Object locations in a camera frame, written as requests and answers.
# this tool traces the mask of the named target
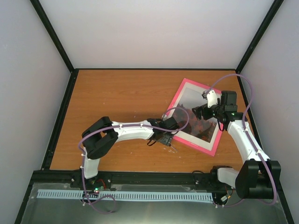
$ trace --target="picture frame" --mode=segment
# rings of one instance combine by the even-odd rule
[[[189,115],[188,126],[184,130],[175,134],[173,139],[191,146],[203,153],[215,156],[222,134],[222,131],[219,130],[217,119],[211,118],[209,120],[197,120],[195,114],[192,112],[192,108],[207,103],[207,100],[203,99],[202,93],[209,88],[210,87],[207,85],[184,78],[168,109],[173,107],[183,107],[188,111]],[[220,98],[221,91],[217,89],[214,90],[217,97]],[[182,127],[187,121],[186,113],[179,109],[169,111],[166,116],[168,118],[174,117],[180,127]]]

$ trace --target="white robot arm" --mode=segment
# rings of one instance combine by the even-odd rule
[[[271,179],[264,164],[269,168],[276,186],[279,183],[280,164],[271,161],[265,154],[253,136],[246,117],[237,112],[236,92],[222,91],[221,99],[217,99],[216,93],[209,91],[208,94],[203,93],[203,97],[207,99],[207,104],[193,108],[193,113],[197,119],[216,118],[219,129],[222,123],[222,131],[226,130],[232,136],[243,161],[240,172],[230,167],[214,167],[212,171],[217,174],[218,181],[236,189],[240,198],[272,199]]]
[[[203,118],[204,120],[208,120],[213,117],[217,118],[219,128],[220,123],[222,123],[222,131],[228,131],[234,139],[243,161],[240,172],[231,167],[216,166],[213,167],[211,173],[217,175],[216,178],[218,181],[233,187],[240,198],[272,199],[274,195],[273,188],[265,166],[261,162],[261,158],[266,161],[275,185],[279,183],[280,164],[277,161],[271,161],[264,153],[254,138],[247,120],[243,123],[243,113],[237,112],[236,92],[222,91],[221,99],[217,99],[216,93],[210,91],[206,98],[207,104],[192,108],[193,113],[198,119]],[[83,141],[86,154],[84,162],[85,178],[88,179],[97,175],[100,158],[106,155],[116,142],[145,139],[149,140],[149,146],[156,142],[160,142],[166,146],[171,145],[174,134],[159,131],[146,125],[170,130],[179,128],[173,117],[166,120],[147,119],[137,123],[118,123],[110,121],[109,117],[102,117],[83,132],[82,137],[85,137],[104,127],[111,127],[110,130],[104,132],[104,136],[97,134]],[[252,142],[250,142],[247,134],[251,137]]]

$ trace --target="pink frame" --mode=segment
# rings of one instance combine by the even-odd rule
[[[199,87],[204,88],[204,89],[209,89],[209,88],[210,88],[210,86],[203,85],[203,84],[194,82],[194,81],[192,81],[192,80],[190,80],[190,79],[184,78],[183,81],[182,81],[182,83],[181,83],[181,85],[180,85],[179,88],[178,88],[177,93],[175,94],[173,100],[171,101],[170,106],[168,107],[168,109],[170,109],[170,108],[172,108],[172,107],[174,106],[174,104],[176,103],[176,101],[177,101],[177,99],[178,99],[178,96],[180,95],[180,93],[181,93],[181,91],[183,90],[183,87],[184,87],[184,85],[185,85],[186,83],[190,83],[190,84],[193,84],[193,85],[195,85],[195,86],[199,86]],[[220,90],[217,90],[217,89],[214,89],[214,90],[215,90],[216,93],[221,94],[221,91],[220,91]],[[177,140],[177,141],[179,141],[179,142],[182,142],[182,143],[184,143],[185,145],[191,146],[192,148],[195,148],[195,149],[197,149],[197,150],[199,150],[199,151],[201,151],[201,152],[203,152],[203,153],[206,153],[206,154],[211,155],[211,156],[215,156],[216,149],[217,149],[217,147],[218,147],[218,144],[219,144],[219,141],[220,141],[221,134],[222,134],[222,131],[218,130],[218,133],[216,134],[215,142],[214,142],[214,144],[213,144],[213,147],[212,147],[212,150],[211,150],[211,151],[210,151],[210,150],[207,150],[207,149],[205,149],[205,148],[203,148],[203,147],[200,147],[200,146],[198,146],[198,145],[195,145],[195,144],[193,144],[192,142],[189,142],[189,141],[187,141],[187,140],[185,140],[185,139],[182,139],[182,138],[180,138],[180,137],[178,137],[178,136],[174,136],[173,139],[175,139],[175,140]]]

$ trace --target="wooden surface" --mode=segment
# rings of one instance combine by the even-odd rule
[[[72,93],[51,169],[72,170],[81,165],[77,144],[82,132],[103,116],[119,122],[137,122],[159,118],[168,108],[183,78],[212,85],[233,71],[184,70],[81,70]],[[245,104],[237,77],[218,83],[219,90],[237,92],[238,111]],[[149,147],[145,140],[116,143],[101,158],[99,170],[209,172],[214,165],[240,170],[241,156],[227,132],[221,136],[215,157],[173,141],[177,153],[160,143]]]

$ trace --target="white wall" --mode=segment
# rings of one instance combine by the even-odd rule
[[[69,72],[29,0],[0,2],[0,223],[40,169]]]
[[[41,0],[76,68],[235,69],[273,0]]]
[[[295,223],[299,223],[298,9],[297,0],[283,2],[242,72],[255,87],[253,117],[265,152],[281,164],[280,180]]]

